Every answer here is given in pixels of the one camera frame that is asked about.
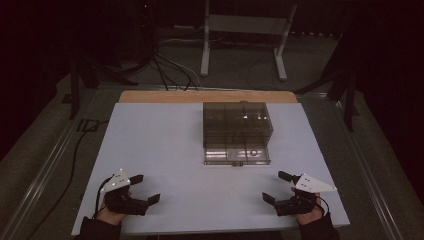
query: metal frame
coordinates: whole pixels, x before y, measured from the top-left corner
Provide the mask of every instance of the metal frame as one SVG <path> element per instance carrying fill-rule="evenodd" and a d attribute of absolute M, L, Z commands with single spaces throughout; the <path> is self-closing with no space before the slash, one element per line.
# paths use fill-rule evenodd
<path fill-rule="evenodd" d="M 281 81 L 287 80 L 286 69 L 282 58 L 284 46 L 290 33 L 291 23 L 296 12 L 297 5 L 292 5 L 289 16 L 286 19 L 265 18 L 265 17 L 246 17 L 246 16 L 228 16 L 210 14 L 209 0 L 206 0 L 205 6 L 205 35 L 203 42 L 202 64 L 200 75 L 203 77 L 209 74 L 209 32 L 244 32 L 274 34 L 281 33 L 280 45 L 274 49 L 274 59 L 277 66 L 278 77 Z"/>

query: white table surface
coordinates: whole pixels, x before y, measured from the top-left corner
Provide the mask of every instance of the white table surface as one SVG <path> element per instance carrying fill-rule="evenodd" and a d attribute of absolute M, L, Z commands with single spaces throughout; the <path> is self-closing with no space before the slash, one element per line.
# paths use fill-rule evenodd
<path fill-rule="evenodd" d="M 100 184 L 120 168 L 129 176 L 144 175 L 131 186 L 132 197 L 147 200 L 157 193 L 160 202 L 145 216 L 128 216 L 123 234 L 276 230 L 297 227 L 295 218 L 278 217 L 262 200 L 266 192 L 289 199 L 292 183 L 278 171 L 306 173 L 334 184 L 305 112 L 298 103 L 267 103 L 274 128 L 268 144 L 268 166 L 203 165 L 201 103 L 117 103 L 72 235 L 84 216 L 94 212 Z M 349 219 L 337 192 L 322 193 L 330 205 L 333 224 Z"/>

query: black sleeve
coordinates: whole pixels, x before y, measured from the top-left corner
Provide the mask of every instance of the black sleeve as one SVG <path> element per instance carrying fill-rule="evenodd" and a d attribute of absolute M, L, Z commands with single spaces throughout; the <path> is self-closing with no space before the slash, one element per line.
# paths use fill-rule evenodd
<path fill-rule="evenodd" d="M 84 217 L 80 234 L 74 240 L 119 240 L 121 225 L 112 225 Z"/>
<path fill-rule="evenodd" d="M 327 213 L 323 218 L 308 223 L 299 225 L 300 236 L 302 240 L 339 240 L 339 232 L 333 227 L 330 213 Z"/>

